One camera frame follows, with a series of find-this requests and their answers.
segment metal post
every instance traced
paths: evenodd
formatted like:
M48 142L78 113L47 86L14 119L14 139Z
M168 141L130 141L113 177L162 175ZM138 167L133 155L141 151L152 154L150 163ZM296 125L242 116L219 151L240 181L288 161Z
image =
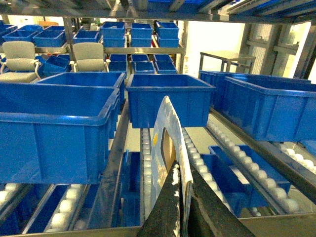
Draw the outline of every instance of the metal post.
M294 77L308 79L316 59L316 20L312 21Z
M73 40L73 27L70 17L63 17L64 20L64 26L65 26L65 33L66 33L66 40L68 44L68 50L69 50L69 56L71 61L75 61L75 55L74 55L74 40Z
M180 58L180 68L178 72L180 74L183 73L183 67L184 67L184 57L187 54L187 43L188 43L188 30L189 30L189 22L184 21L183 22L183 32L182 32L182 38L181 38L181 45L183 47L183 52L181 53L181 58Z

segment white roller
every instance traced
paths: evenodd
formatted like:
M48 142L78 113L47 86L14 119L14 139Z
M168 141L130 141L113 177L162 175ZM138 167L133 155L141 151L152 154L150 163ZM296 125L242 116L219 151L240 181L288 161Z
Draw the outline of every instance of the white roller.
M273 189L273 194L277 199L284 199L287 197L286 191L283 188L276 187Z
M199 153L191 154L192 159L201 159L201 155Z
M54 229L54 228L64 229L66 227L66 223L67 223L69 217L70 217L70 213L68 213L68 212L56 213L53 216L53 219L51 220L52 229Z
M248 163L247 165L248 170L253 174L256 170L259 170L260 167L257 163Z
M7 201L11 196L11 192L10 191L0 191L0 203L3 203L5 201Z
M59 206L59 212L71 212L75 207L75 200L62 200Z
M79 189L68 189L66 193L66 199L78 199L79 198Z
M217 183L216 183L216 182L214 182L214 181L208 181L207 184L209 185L209 187L210 187L213 191L218 190L218 186L217 186Z
M198 172L201 174L201 173L207 173L208 172L208 169L207 169L207 166L206 165L200 165L197 167L197 170Z
M144 168L150 168L152 167L152 162L149 160L144 160Z
M268 177L267 173L264 170L261 170L261 169L256 170L253 175L255 177L257 177L257 179L259 179L259 180L265 180Z
M151 155L144 155L144 160L152 160L152 156Z
M194 160L194 163L195 163L197 166L204 165L203 159L195 159L195 160Z
M288 154L289 156L292 156L295 154L295 151L293 149L288 148L285 150L285 153Z
M277 186L275 180L271 178L264 180L263 185L267 187L268 189L274 189Z
M251 157L243 157L242 159L240 159L240 162L244 165L247 165L249 163L252 163L252 158Z
M5 185L5 190L15 191L19 187L19 184L9 183Z
M201 174L201 176L203 177L203 179L206 182L209 182L209 181L213 180L213 177L212 177L212 175L210 173L203 173L203 174Z
M297 201L291 199L291 198L286 198L282 200L282 203L284 207L289 211L289 212L296 212L300 210L300 207L297 203Z
M81 188L81 186L82 186L82 184L71 184L70 188L72 188L72 189L79 189L79 188Z
M144 168L144 175L148 176L152 174L152 169L151 168Z

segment blue plastic crate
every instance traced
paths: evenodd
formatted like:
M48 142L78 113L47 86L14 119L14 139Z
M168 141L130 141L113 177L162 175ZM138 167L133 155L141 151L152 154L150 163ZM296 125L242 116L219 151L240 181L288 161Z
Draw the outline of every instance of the blue plastic crate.
M155 68L152 62L133 62L136 74L154 74Z
M119 90L1 83L0 182L96 184Z
M130 57L132 59L132 62L141 62L141 61L149 62L149 57L147 54L132 54Z
M130 32L134 39L149 39L152 38L153 29L150 24L132 23Z
M311 83L310 80L305 79L287 79L275 76L266 75L252 75L252 74L239 74L239 73L224 73L224 72L211 72L200 71L200 79L206 83L209 83L216 87L216 92L212 97L211 106L221 111L223 108L223 100L225 93L225 77L233 77L240 80L258 79L258 80L279 80L279 81L291 81L295 83Z
M49 59L45 63L44 72L67 72L70 70L69 60L57 57L50 56Z
M122 72L122 73L125 73L125 76L127 75L127 62L110 62L108 64L109 66L109 71L110 72Z
M159 106L166 95L183 127L205 127L215 87L188 75L146 74L131 75L126 90L134 128L154 127Z
M158 44L160 48L177 48L179 47L179 39L162 39L158 35Z
M74 36L74 43L99 42L99 31L78 31Z
M49 26L44 29L45 31L65 31L64 26Z
M125 47L125 37L123 37L121 39L103 38L103 45L105 48L124 48Z
M111 54L111 62L127 62L127 54Z
M173 62L169 54L154 54L154 60Z
M121 39L125 36L125 22L104 22L101 29L104 38Z
M143 47L143 48L149 48L152 46L152 38L148 39L137 39L132 37L131 46L136 47Z
M40 25L26 25L21 28L19 28L20 31L36 31L36 32L42 32L43 26Z
M42 31L33 37L37 47L61 47L65 39L64 31Z
M247 156L251 157L253 162L257 163L260 166L260 168L267 173L268 177L273 178L276 181L278 186L283 188L286 191L286 193L289 192L291 183L287 181L282 175L280 175L280 173L278 173L272 166L270 166L262 157L260 157L250 147L246 145L241 145L240 149L246 152ZM210 146L209 150L211 154L214 154L214 155L217 154L224 161L224 165L226 165L227 167L234 165L234 163L228 158L228 156L221 150L220 147ZM245 207L249 208L249 207L268 206L264 198L259 194L259 192L255 188L252 187L251 184L247 183L247 184L243 184L243 186L247 190L247 195L249 198L248 205Z
M155 66L158 74L177 74L177 69L173 62L158 61L155 62Z
M316 85L226 77L222 113L256 140L316 139Z
M5 36L3 39L5 41L28 41L33 42L33 37L37 34L37 31L20 31L15 30Z
M178 39L179 28L173 22L157 22L156 30L162 39Z

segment white wall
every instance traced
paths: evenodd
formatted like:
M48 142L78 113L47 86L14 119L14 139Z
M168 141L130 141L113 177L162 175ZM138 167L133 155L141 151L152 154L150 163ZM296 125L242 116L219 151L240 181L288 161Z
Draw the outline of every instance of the white wall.
M219 22L189 22L187 63L184 74L198 76L201 51L227 50L239 52L244 24ZM221 60L204 57L203 70L219 71Z

